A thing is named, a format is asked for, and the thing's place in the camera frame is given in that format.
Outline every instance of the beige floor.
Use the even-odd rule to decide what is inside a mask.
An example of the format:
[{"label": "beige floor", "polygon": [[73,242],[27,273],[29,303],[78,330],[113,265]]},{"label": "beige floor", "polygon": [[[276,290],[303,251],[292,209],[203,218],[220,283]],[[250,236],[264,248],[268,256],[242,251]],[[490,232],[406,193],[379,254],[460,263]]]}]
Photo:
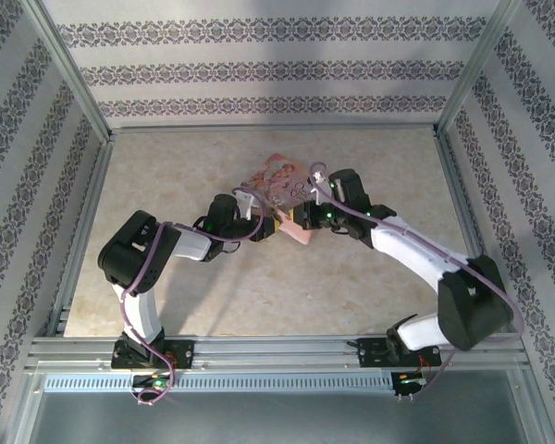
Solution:
[{"label": "beige floor", "polygon": [[[374,204],[387,204],[436,241],[465,251],[429,129],[158,132],[117,137],[66,336],[117,336],[117,298],[96,265],[136,210],[191,224],[219,192],[272,153],[355,168]],[[156,288],[167,334],[292,335],[384,332],[436,310],[419,277],[360,242],[325,232],[302,246],[283,233],[243,243],[212,263],[171,259]]]}]

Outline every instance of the metal bracket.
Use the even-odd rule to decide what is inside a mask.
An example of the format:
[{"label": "metal bracket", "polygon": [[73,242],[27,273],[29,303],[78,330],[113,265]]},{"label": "metal bracket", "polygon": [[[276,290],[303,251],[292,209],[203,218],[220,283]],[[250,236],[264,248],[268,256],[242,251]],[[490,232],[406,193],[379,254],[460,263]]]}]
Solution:
[{"label": "metal bracket", "polygon": [[420,367],[420,356],[433,367],[442,364],[438,347],[425,347],[419,351],[412,351],[394,359],[389,354],[386,338],[359,338],[348,345],[357,348],[358,360],[362,368],[390,368],[390,367]]},{"label": "metal bracket", "polygon": [[[188,339],[163,339],[156,347],[167,356],[177,369],[191,368],[193,362],[193,348],[195,341]],[[113,350],[111,369],[113,370],[142,370],[146,368],[166,369],[167,365],[155,356],[148,359],[142,353],[131,347],[123,337],[118,339]]]}]

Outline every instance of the damask wallpaper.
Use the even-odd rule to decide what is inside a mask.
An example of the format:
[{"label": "damask wallpaper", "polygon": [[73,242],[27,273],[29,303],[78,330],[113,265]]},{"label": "damask wallpaper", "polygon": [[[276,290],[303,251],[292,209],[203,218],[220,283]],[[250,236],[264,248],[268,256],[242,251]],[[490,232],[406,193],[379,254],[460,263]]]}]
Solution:
[{"label": "damask wallpaper", "polygon": [[524,312],[555,428],[555,1],[523,1],[449,133],[452,158]]},{"label": "damask wallpaper", "polygon": [[0,0],[0,437],[100,146],[18,0]]},{"label": "damask wallpaper", "polygon": [[112,128],[434,123],[497,0],[459,3],[45,1]]}]

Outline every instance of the perforated metal strip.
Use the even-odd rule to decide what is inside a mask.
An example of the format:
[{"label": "perforated metal strip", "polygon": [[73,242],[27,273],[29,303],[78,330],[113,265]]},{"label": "perforated metal strip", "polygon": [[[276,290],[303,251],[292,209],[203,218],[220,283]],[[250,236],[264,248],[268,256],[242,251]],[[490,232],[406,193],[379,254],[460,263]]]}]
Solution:
[{"label": "perforated metal strip", "polygon": [[[46,392],[116,392],[131,387],[131,375],[49,375]],[[393,393],[389,372],[323,375],[179,375],[180,392],[381,392]]]}]

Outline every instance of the aluminum frame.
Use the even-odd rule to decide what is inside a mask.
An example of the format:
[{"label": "aluminum frame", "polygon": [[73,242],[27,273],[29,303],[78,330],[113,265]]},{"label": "aluminum frame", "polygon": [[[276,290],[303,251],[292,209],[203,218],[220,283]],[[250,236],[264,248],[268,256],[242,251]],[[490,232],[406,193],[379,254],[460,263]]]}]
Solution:
[{"label": "aluminum frame", "polygon": [[64,285],[60,286],[55,296],[54,309],[47,324],[45,336],[55,336],[61,327],[65,327],[65,321],[68,319],[69,306],[72,304],[74,291],[76,290],[80,277],[82,260],[89,243],[91,230],[93,229],[93,221],[99,200],[101,199],[101,191],[105,185],[105,176],[109,167],[109,161],[111,160],[113,145],[113,140],[104,143],[97,158],[94,174],[92,174],[91,184],[89,185],[87,199],[82,208],[82,213],[80,214],[79,228],[74,234],[74,240],[72,241],[72,255],[66,264],[64,276],[62,277]]},{"label": "aluminum frame", "polygon": [[[510,334],[496,335],[508,338]],[[194,359],[191,369],[179,372],[181,377],[197,379],[201,388],[213,386],[213,381],[227,380],[237,376],[241,381],[259,380],[265,376],[279,376],[288,379],[312,377],[316,380],[351,380],[351,384],[313,388],[314,392],[357,391],[362,393],[382,393],[391,396],[383,387],[371,388],[365,381],[374,377],[387,377],[388,369],[360,368],[357,351],[347,344],[359,337],[383,338],[383,335],[358,336],[299,336],[299,337],[175,337],[195,341]],[[41,398],[45,393],[46,381],[50,378],[65,379],[72,376],[78,380],[91,380],[91,387],[79,384],[62,386],[49,391],[92,391],[95,384],[102,392],[119,392],[119,387],[107,385],[106,380],[118,375],[126,376],[148,373],[144,371],[113,371],[110,359],[116,339],[111,338],[37,338],[31,345],[29,359],[24,369],[18,409],[11,417],[5,443],[28,442],[32,434]],[[449,348],[441,348],[441,358],[448,356]],[[413,368],[396,368],[395,371],[413,371]],[[480,344],[469,352],[458,352],[447,371],[505,371],[512,387],[512,395],[520,414],[522,427],[531,443],[555,443],[544,404],[528,357],[521,341],[504,344]],[[353,380],[364,381],[354,386]],[[292,392],[294,387],[284,385],[272,388],[273,392]],[[253,384],[224,391],[263,391]]]}]

